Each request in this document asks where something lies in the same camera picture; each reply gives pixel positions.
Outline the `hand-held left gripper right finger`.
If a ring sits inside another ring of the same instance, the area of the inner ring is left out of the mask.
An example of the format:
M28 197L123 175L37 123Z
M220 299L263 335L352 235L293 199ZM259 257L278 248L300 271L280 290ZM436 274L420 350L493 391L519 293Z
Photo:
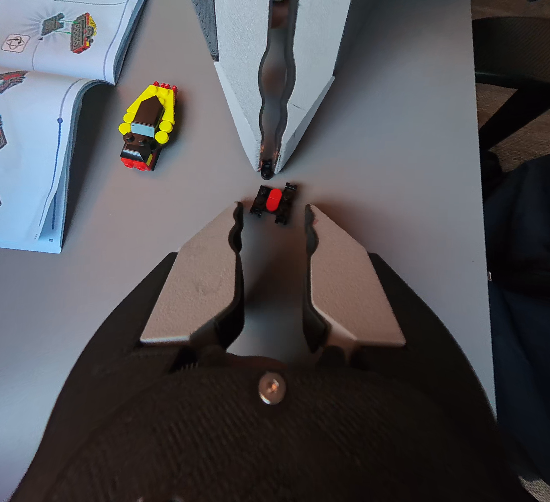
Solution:
M305 207L303 332L311 352L328 346L405 346L367 250L316 206Z

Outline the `person's right hand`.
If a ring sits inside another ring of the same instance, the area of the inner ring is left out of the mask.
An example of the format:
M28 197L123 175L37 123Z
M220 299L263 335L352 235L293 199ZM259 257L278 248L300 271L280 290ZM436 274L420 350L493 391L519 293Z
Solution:
M271 7L271 29L286 29L288 26L290 0L273 0Z

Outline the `black red lego assembly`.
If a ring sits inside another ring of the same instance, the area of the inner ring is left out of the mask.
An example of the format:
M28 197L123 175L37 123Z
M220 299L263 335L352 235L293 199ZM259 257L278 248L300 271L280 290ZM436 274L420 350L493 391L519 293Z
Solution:
M274 222L287 225L298 185L286 182L283 190L262 185L250 207L249 213L261 217L263 213L274 215Z

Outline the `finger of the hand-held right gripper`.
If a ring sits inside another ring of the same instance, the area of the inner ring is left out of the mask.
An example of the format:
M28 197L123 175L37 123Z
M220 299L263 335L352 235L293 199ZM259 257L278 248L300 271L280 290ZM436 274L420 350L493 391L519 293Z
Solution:
M261 165L260 113L265 104L261 69L269 50L272 0L214 0L218 61L216 72L246 156Z
M285 92L276 132L278 174L292 156L334 81L351 0L292 0Z

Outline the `yellow black lego model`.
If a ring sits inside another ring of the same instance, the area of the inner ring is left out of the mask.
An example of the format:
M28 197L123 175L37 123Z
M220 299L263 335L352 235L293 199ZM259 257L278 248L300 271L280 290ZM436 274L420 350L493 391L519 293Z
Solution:
M127 168L153 171L175 124L177 86L155 81L127 108L118 129L124 144L121 162Z

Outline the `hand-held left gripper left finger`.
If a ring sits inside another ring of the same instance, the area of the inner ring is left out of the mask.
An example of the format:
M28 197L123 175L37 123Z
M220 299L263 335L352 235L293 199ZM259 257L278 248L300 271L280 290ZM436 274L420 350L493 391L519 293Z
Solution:
M235 202L179 250L141 334L145 345L227 349L244 327L243 205Z

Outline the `open lego instruction booklet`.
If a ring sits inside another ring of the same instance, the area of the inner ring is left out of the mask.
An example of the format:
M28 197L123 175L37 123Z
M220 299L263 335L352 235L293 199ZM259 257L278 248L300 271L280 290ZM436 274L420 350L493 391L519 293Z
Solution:
M145 0L1 0L1 248L60 253L81 102L114 86Z

